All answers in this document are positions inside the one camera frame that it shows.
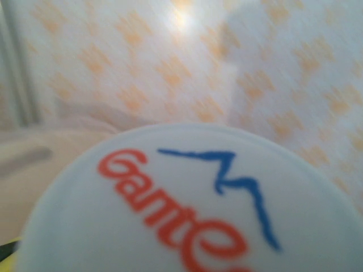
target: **white round object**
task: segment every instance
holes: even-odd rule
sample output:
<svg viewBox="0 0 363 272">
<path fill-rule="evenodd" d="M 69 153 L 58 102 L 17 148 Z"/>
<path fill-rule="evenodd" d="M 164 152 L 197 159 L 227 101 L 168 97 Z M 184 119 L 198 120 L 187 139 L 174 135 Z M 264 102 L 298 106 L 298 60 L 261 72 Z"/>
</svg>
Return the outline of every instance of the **white round object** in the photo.
<svg viewBox="0 0 363 272">
<path fill-rule="evenodd" d="M 17 272 L 354 272 L 362 252 L 358 213 L 300 158 L 237 129 L 158 125 L 58 177 Z"/>
</svg>

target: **printed logo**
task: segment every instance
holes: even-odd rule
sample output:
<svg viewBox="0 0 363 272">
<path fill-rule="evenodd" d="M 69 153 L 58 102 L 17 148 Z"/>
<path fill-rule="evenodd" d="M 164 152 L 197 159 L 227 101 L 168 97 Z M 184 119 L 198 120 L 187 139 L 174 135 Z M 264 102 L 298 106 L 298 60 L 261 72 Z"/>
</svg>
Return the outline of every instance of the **printed logo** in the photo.
<svg viewBox="0 0 363 272">
<path fill-rule="evenodd" d="M 194 152 L 182 153 L 176 151 L 159 150 L 162 154 L 178 155 L 190 158 L 203 158 L 213 160 L 218 158 L 218 153 L 207 152 L 197 154 Z M 255 198 L 257 210 L 262 211 L 262 221 L 264 209 L 263 199 L 259 193 L 257 184 L 251 181 L 243 183 L 239 180 L 225 180 L 224 176 L 228 172 L 233 156 L 229 159 L 224 157 L 221 160 L 221 171 L 218 174 L 215 189 L 219 194 L 223 194 L 223 187 L 239 188 L 240 184 L 249 188 Z M 235 261 L 249 252 L 246 239 L 235 227 L 219 219 L 200 219 L 195 209 L 183 207 L 172 196 L 168 195 L 161 188 L 154 188 L 154 182 L 145 173 L 141 172 L 139 166 L 147 164 L 146 155 L 134 149 L 115 151 L 107 155 L 98 165 L 99 173 L 109 179 L 116 181 L 115 191 L 130 206 L 135 213 L 140 213 L 155 203 L 162 203 L 158 209 L 148 214 L 143 223 L 153 228 L 157 223 L 156 236 L 166 247 L 179 252 L 182 263 L 190 272 L 252 272 L 246 267 L 231 266 L 222 270 L 208 267 L 206 259 L 220 261 Z M 182 239 L 176 239 L 175 234 L 180 230 L 185 230 Z M 228 239 L 227 243 L 215 242 L 207 233 L 217 233 Z"/>
<path fill-rule="evenodd" d="M 180 152 L 176 150 L 159 149 L 159 153 L 177 156 L 187 159 L 198 159 L 205 162 L 219 161 L 220 169 L 214 180 L 214 190 L 219 195 L 225 192 L 223 189 L 244 189 L 247 190 L 254 199 L 254 207 L 257 218 L 260 222 L 262 233 L 266 242 L 276 251 L 281 250 L 281 246 L 272 231 L 271 221 L 264 207 L 264 198 L 259 188 L 258 181 L 252 177 L 238 177 L 235 179 L 227 179 L 229 169 L 236 154 L 230 151 L 207 151 L 207 152 Z"/>
</svg>

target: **blue line logo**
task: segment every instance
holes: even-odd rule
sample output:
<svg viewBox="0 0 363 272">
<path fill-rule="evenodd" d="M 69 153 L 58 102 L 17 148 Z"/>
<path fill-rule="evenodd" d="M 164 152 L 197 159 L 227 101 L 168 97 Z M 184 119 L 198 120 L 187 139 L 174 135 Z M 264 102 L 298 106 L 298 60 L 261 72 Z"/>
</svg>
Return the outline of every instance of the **blue line logo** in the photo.
<svg viewBox="0 0 363 272">
<path fill-rule="evenodd" d="M 245 189 L 254 198 L 254 207 L 261 225 L 262 234 L 266 242 L 276 251 L 281 251 L 281 245 L 273 234 L 271 221 L 264 207 L 264 198 L 259 188 L 259 183 L 252 177 L 239 177 L 227 179 L 226 175 L 232 165 L 236 154 L 230 151 L 206 151 L 206 152 L 180 152 L 176 150 L 158 149 L 164 155 L 177 156 L 188 159 L 198 159 L 205 162 L 220 162 L 220 169 L 214 181 L 214 190 L 219 195 L 224 195 L 225 189 Z"/>
</svg>

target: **orange patterned fabric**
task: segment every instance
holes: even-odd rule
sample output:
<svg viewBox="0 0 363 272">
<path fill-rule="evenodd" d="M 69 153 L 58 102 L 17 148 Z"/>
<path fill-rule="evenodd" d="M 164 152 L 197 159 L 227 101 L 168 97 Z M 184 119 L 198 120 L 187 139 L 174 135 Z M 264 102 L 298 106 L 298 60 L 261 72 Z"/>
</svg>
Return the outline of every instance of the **orange patterned fabric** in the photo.
<svg viewBox="0 0 363 272">
<path fill-rule="evenodd" d="M 363 1 L 18 0 L 46 120 L 216 122 L 268 138 L 363 211 Z"/>
</svg>

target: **white lid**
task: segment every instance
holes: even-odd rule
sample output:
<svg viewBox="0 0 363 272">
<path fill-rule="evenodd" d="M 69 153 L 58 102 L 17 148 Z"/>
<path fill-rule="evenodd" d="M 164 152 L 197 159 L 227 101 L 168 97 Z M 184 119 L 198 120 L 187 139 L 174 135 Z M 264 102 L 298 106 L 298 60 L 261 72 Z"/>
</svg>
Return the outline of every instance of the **white lid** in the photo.
<svg viewBox="0 0 363 272">
<path fill-rule="evenodd" d="M 17 271 L 363 271 L 362 253 L 357 212 L 295 155 L 237 129 L 159 125 L 58 177 Z"/>
</svg>

